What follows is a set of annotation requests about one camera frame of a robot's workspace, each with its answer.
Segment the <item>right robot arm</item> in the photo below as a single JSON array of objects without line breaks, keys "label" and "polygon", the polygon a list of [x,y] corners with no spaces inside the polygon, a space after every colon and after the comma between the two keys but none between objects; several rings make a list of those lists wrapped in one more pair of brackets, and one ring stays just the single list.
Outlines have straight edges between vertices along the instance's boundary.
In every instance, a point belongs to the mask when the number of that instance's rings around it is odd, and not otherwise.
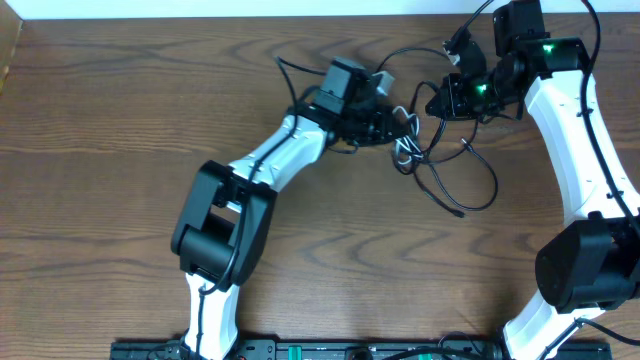
[{"label": "right robot arm", "polygon": [[510,105],[531,116],[560,188],[564,228],[536,255],[537,289],[501,331],[504,359],[566,356],[568,339],[639,296],[639,194],[601,115],[596,49],[555,38],[536,1],[494,11],[497,64],[489,68],[467,26],[443,44],[454,65],[427,105],[444,120],[498,116]]}]

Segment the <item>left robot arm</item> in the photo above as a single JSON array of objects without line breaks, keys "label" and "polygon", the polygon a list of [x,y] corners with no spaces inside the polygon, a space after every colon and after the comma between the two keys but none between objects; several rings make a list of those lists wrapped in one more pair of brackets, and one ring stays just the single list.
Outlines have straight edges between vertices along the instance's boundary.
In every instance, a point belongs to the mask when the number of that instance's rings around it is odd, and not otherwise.
[{"label": "left robot arm", "polygon": [[227,165],[208,161],[194,177],[171,237],[191,297],[187,359],[224,359],[238,339],[240,287],[265,247],[278,194],[336,142],[356,149],[406,134],[388,100],[393,76],[336,57],[323,82],[292,92],[280,127]]}]

